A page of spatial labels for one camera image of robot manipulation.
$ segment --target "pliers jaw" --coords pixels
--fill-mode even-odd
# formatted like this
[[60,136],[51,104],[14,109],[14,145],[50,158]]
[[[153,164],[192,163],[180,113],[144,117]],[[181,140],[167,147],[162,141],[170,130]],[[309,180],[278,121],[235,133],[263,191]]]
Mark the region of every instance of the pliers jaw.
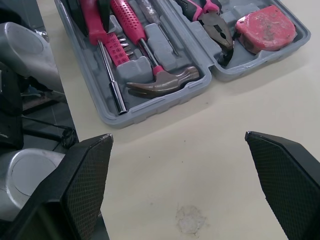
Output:
[[214,12],[202,14],[198,20],[210,38],[215,40],[223,51],[228,53],[234,48],[234,40],[226,21]]

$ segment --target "metal rod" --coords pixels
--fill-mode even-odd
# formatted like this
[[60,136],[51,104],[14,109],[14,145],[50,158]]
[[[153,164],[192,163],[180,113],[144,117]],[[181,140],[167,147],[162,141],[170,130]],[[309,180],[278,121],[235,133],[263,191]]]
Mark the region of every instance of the metal rod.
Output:
[[176,49],[174,48],[174,46],[172,45],[172,43],[171,43],[171,41],[170,41],[170,39],[169,39],[169,37],[168,37],[168,34],[167,34],[167,32],[165,31],[165,29],[163,28],[162,24],[159,23],[158,26],[159,26],[160,31],[161,31],[162,34],[164,35],[165,39],[166,39],[167,42],[169,43],[170,47],[172,48],[173,53],[174,53],[175,55],[179,56],[177,50],[176,50]]
[[143,38],[139,40],[139,44],[140,47],[144,50],[145,54],[147,54],[146,57],[149,58],[152,68],[159,66],[160,64],[158,63],[153,52],[151,51],[151,49],[149,48],[149,46]]
[[100,54],[102,56],[102,60],[103,60],[103,65],[105,67],[105,70],[108,74],[110,83],[109,83],[109,87],[110,87],[110,91],[113,97],[113,101],[115,103],[116,106],[116,110],[118,112],[119,115],[125,114],[128,112],[127,108],[126,108],[126,104],[125,104],[125,100],[124,97],[122,96],[121,93],[121,89],[119,84],[116,82],[114,74],[112,73],[112,69],[108,60],[108,53],[105,49],[104,44],[101,41],[98,41],[98,48],[100,51]]

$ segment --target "hammer handle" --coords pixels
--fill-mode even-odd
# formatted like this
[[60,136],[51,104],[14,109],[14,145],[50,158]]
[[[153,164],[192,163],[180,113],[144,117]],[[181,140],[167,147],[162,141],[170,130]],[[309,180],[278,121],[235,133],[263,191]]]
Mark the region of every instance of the hammer handle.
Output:
[[110,6],[131,42],[138,45],[140,39],[147,40],[143,25],[125,0],[111,0]]

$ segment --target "white table surface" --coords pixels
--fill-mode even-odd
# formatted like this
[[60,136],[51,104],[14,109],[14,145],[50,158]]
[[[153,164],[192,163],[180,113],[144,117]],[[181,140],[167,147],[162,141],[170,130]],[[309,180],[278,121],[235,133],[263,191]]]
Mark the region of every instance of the white table surface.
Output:
[[[54,1],[38,0],[80,141],[114,136],[101,207],[111,240],[287,239],[244,140],[246,131],[282,136],[320,159],[320,2],[282,2],[312,32],[298,52],[115,130],[98,116]],[[177,225],[188,206],[205,218],[196,234]]]

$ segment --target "black cable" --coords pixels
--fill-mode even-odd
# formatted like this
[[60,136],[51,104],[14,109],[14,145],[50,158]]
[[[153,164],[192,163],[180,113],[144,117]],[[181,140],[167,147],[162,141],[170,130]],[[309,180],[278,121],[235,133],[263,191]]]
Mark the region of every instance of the black cable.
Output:
[[[46,121],[41,121],[41,120],[34,119],[34,118],[31,118],[31,117],[28,117],[28,116],[24,116],[24,115],[21,115],[21,117],[23,119],[34,121],[34,122],[37,122],[37,123],[40,123],[40,124],[45,124],[45,125],[48,125],[48,126],[53,126],[53,127],[59,128],[59,129],[64,129],[64,131],[62,132],[62,135],[61,135],[59,143],[61,143],[61,146],[63,148],[65,148],[65,149],[71,148],[77,141],[77,133],[76,133],[76,130],[73,127],[56,125],[56,124],[53,124],[53,123],[49,123],[49,122],[46,122]],[[29,130],[29,129],[27,130],[27,133],[29,135],[32,135],[33,133],[35,135],[39,134],[38,131],[32,131],[32,130]]]

